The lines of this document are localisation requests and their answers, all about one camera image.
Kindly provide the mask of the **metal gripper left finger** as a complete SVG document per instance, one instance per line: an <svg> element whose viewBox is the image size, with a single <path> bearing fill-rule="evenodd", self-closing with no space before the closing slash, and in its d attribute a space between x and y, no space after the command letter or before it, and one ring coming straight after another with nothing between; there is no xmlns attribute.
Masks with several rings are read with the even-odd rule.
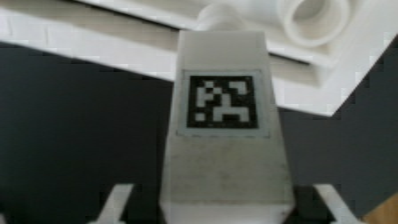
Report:
<svg viewBox="0 0 398 224"><path fill-rule="evenodd" d="M127 224L127 222L121 220L121 216L134 187L134 184L114 185L98 218L88 224Z"/></svg>

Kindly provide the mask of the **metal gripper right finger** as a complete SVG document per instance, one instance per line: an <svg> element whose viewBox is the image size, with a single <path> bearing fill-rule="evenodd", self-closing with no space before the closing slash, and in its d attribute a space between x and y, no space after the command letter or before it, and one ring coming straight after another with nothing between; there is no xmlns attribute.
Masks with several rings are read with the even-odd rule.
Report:
<svg viewBox="0 0 398 224"><path fill-rule="evenodd" d="M335 186L331 184L317 184L315 189L335 216L331 224L365 224L352 213Z"/></svg>

